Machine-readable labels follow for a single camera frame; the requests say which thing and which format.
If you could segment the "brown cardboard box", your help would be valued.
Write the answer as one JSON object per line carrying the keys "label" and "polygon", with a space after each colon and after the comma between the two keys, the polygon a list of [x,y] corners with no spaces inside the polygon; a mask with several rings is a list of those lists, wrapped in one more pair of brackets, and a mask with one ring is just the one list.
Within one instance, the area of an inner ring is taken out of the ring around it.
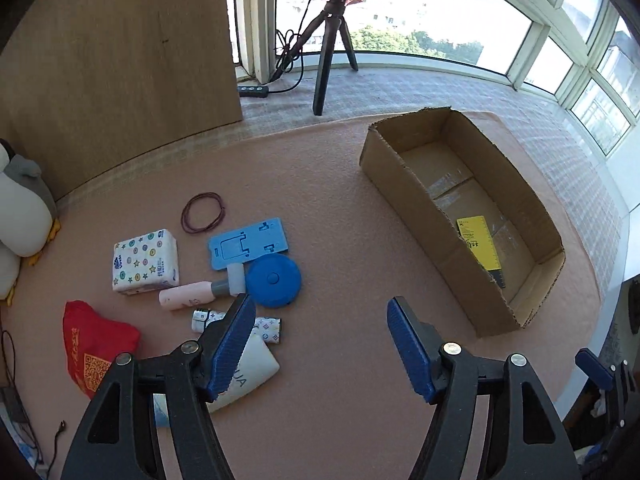
{"label": "brown cardboard box", "polygon": [[424,108],[370,125],[359,159],[481,337],[532,322],[565,262],[517,147],[495,114]]}

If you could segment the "blue plastic phone stand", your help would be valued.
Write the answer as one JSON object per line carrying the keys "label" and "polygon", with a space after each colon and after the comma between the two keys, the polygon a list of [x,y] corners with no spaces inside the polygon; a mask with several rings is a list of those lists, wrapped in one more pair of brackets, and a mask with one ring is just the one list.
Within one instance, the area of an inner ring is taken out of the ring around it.
{"label": "blue plastic phone stand", "polygon": [[210,266],[224,270],[231,263],[247,263],[261,256],[288,251],[288,240],[280,218],[262,220],[211,237],[207,247]]}

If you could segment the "smaller penguin plush toy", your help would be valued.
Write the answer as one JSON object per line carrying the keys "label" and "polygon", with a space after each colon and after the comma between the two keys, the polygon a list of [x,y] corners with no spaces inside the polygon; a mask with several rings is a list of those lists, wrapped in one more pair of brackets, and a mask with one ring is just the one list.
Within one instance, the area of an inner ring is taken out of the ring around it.
{"label": "smaller penguin plush toy", "polygon": [[40,166],[1,140],[1,243],[34,266],[61,229]]}

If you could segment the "yellow notebook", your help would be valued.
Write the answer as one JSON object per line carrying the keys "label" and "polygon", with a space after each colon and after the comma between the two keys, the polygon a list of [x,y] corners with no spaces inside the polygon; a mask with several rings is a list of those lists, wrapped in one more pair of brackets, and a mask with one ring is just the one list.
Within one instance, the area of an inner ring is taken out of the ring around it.
{"label": "yellow notebook", "polygon": [[478,263],[492,276],[500,288],[505,288],[502,266],[484,216],[459,218],[457,227]]}

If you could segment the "larger penguin plush toy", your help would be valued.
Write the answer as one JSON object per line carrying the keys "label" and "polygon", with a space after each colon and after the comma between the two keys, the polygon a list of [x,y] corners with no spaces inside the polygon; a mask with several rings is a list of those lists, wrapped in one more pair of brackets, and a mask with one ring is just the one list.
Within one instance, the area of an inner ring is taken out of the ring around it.
{"label": "larger penguin plush toy", "polygon": [[4,245],[0,246],[0,295],[8,306],[12,304],[15,284],[21,270],[21,258]]}

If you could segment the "patterned tissue pack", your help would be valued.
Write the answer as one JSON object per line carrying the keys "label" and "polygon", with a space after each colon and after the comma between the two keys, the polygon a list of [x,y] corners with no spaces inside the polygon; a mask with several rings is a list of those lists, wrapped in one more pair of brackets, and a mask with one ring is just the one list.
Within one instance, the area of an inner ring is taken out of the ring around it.
{"label": "patterned tissue pack", "polygon": [[177,241],[168,230],[160,229],[130,237],[114,245],[114,292],[137,295],[179,284]]}

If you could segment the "pink tube with grey cap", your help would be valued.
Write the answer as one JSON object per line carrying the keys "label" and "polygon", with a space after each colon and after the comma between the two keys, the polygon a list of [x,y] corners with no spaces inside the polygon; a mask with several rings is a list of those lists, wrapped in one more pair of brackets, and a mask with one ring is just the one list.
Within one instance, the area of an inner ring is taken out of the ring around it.
{"label": "pink tube with grey cap", "polygon": [[195,308],[211,304],[219,297],[236,297],[246,293],[245,271],[242,263],[230,263],[224,280],[201,281],[161,290],[158,294],[160,306],[168,311]]}

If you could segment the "white lotion bottle blue cap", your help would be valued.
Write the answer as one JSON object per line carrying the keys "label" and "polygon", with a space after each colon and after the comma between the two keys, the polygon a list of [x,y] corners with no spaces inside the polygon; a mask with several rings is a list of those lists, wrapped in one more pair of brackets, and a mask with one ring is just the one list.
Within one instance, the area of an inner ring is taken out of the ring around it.
{"label": "white lotion bottle blue cap", "polygon": [[270,346],[274,344],[266,344],[258,336],[250,335],[229,388],[217,396],[213,403],[206,404],[209,413],[241,399],[277,374],[280,364],[272,354]]}

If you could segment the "blue round tape measure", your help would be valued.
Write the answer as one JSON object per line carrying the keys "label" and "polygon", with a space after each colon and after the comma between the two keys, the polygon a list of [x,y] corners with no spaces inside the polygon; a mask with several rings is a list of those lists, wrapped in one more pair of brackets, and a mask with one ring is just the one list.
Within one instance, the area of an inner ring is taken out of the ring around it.
{"label": "blue round tape measure", "polygon": [[302,288],[298,265],[286,255],[264,255],[246,272],[246,291],[255,304],[277,309],[292,304]]}

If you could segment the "patterned lighter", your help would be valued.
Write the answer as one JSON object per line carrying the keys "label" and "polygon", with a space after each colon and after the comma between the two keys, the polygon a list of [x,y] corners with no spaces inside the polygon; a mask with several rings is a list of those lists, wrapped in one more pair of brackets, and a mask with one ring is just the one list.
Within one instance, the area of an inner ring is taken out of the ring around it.
{"label": "patterned lighter", "polygon": [[[194,333],[201,334],[210,323],[220,321],[226,314],[224,312],[196,309],[192,314],[191,328]],[[278,344],[281,340],[280,318],[255,318],[252,334],[258,336],[266,344]]]}

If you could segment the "red fabric tote bag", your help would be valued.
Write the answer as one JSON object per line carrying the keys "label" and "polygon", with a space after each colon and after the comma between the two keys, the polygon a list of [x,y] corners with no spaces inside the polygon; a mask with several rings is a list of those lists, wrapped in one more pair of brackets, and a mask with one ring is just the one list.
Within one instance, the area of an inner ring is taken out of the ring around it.
{"label": "red fabric tote bag", "polygon": [[63,341],[70,378],[92,399],[114,359],[134,354],[141,339],[134,326],[99,315],[85,301],[67,301],[63,314]]}

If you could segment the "black power adapter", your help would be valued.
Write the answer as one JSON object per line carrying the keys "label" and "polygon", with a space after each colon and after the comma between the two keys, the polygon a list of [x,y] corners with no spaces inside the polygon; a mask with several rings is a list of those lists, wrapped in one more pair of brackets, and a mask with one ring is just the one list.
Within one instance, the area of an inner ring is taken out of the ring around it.
{"label": "black power adapter", "polygon": [[28,414],[16,389],[11,386],[3,386],[0,388],[0,394],[1,401],[6,407],[6,411],[12,422],[26,425],[29,422]]}

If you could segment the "large wooden board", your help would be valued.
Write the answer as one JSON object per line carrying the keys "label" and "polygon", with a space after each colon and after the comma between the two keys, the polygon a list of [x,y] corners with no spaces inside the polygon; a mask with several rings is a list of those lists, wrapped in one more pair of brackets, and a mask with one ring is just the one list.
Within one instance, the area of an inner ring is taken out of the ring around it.
{"label": "large wooden board", "polygon": [[242,118],[226,0],[36,0],[1,55],[10,139],[55,197]]}

